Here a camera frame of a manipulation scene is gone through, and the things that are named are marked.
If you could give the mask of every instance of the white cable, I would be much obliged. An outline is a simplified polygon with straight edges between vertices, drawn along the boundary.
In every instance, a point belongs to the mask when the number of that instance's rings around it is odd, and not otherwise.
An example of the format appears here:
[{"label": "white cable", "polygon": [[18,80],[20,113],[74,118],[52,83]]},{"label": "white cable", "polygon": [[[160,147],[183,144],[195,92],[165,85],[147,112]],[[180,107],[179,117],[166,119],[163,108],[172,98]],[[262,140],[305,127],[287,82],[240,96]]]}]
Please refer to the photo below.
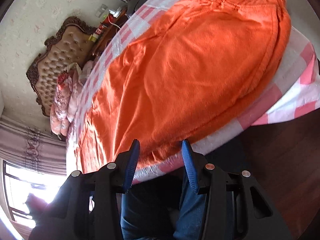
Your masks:
[{"label": "white cable", "polygon": [[114,23],[112,23],[112,22],[110,21],[109,14],[108,14],[108,20],[109,20],[109,22],[110,22],[112,25],[114,25],[114,26],[118,27],[119,29],[121,29],[118,25],[116,25],[116,24],[114,24]]}]

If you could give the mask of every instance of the window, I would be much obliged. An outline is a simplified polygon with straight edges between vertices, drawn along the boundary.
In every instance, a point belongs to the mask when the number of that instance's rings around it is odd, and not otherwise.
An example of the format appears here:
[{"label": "window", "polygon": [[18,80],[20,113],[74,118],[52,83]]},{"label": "window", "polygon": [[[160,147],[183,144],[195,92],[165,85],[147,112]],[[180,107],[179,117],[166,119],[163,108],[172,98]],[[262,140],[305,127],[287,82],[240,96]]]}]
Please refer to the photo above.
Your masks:
[{"label": "window", "polygon": [[41,174],[4,161],[4,191],[12,220],[34,228],[36,222],[25,204],[29,193],[50,203],[67,177]]}]

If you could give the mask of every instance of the blue jeans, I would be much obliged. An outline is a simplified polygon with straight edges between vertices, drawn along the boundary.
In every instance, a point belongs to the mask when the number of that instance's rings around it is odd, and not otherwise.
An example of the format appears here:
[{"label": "blue jeans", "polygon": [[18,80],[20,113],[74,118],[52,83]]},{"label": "blue jeans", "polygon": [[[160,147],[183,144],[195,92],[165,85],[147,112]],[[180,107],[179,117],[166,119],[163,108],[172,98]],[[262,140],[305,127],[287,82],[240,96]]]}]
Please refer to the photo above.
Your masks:
[{"label": "blue jeans", "polygon": [[[206,158],[228,172],[248,169],[241,143],[237,139],[208,154]],[[180,211],[175,229],[168,208]],[[186,173],[183,181],[165,175],[134,185],[122,197],[121,228],[124,240],[197,240],[204,209],[205,195],[197,195],[191,189]],[[225,239],[232,239],[232,229],[232,195],[227,194]]]}]

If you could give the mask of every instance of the wall outlet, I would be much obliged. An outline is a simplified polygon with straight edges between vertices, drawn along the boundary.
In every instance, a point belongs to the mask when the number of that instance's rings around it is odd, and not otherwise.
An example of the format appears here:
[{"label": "wall outlet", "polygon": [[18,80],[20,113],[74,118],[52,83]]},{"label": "wall outlet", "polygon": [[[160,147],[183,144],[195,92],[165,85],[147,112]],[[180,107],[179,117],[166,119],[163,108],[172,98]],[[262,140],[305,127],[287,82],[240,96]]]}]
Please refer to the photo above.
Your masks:
[{"label": "wall outlet", "polygon": [[100,18],[107,9],[108,9],[108,6],[106,6],[105,4],[102,4],[96,11],[95,16]]}]

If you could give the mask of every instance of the carved wooden headboard frame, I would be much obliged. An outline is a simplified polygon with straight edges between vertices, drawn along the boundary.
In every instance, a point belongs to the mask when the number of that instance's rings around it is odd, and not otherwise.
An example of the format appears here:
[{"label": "carved wooden headboard frame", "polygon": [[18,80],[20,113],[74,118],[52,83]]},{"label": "carved wooden headboard frame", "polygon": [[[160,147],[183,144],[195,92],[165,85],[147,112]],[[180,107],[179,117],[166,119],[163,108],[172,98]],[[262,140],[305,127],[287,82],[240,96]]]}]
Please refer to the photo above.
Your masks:
[{"label": "carved wooden headboard frame", "polygon": [[36,57],[36,59],[32,62],[31,66],[29,67],[29,69],[28,69],[28,71],[26,73],[27,78],[30,81],[30,84],[31,84],[31,87],[32,87],[33,91],[37,94],[36,102],[39,105],[41,105],[42,113],[45,116],[48,116],[48,115],[45,112],[45,107],[44,107],[44,105],[42,103],[41,96],[40,96],[40,94],[38,93],[38,91],[36,89],[36,83],[39,80],[39,71],[38,71],[37,64],[38,64],[38,62],[43,60],[48,55],[48,53],[50,52],[50,50],[51,50],[51,48],[52,48],[52,46],[54,44],[57,44],[59,41],[61,41],[64,32],[66,31],[67,27],[69,27],[69,26],[76,26],[83,33],[88,34],[88,35],[91,35],[96,31],[95,27],[88,26],[84,21],[81,21],[77,17],[69,17],[69,18],[67,18],[63,22],[60,30],[57,32],[57,34],[56,34],[57,37],[52,36],[52,37],[48,38],[44,42],[44,45],[47,46],[46,52],[44,54],[39,54],[38,57]]}]

